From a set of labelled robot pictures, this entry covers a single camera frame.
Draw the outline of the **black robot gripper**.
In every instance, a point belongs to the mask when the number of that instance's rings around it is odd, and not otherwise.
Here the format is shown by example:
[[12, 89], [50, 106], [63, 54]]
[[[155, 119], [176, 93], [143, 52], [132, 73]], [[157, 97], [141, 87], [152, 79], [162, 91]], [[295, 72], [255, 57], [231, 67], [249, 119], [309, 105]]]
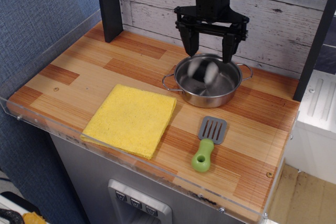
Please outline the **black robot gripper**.
[[249, 18], [233, 11], [230, 0], [196, 0], [194, 6], [178, 6], [176, 27], [186, 53], [194, 56], [199, 48], [199, 33], [223, 37], [223, 63], [229, 63], [241, 40], [248, 36]]

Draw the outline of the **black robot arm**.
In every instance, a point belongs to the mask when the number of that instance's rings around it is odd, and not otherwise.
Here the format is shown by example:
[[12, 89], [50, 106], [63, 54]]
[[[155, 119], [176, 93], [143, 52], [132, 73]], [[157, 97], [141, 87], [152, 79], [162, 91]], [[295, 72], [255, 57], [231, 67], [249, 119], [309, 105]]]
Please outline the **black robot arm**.
[[200, 34], [222, 37], [223, 63], [229, 63], [239, 43], [247, 38], [249, 18], [233, 11], [230, 0], [196, 0], [194, 6], [176, 7], [176, 28], [186, 53], [194, 56]]

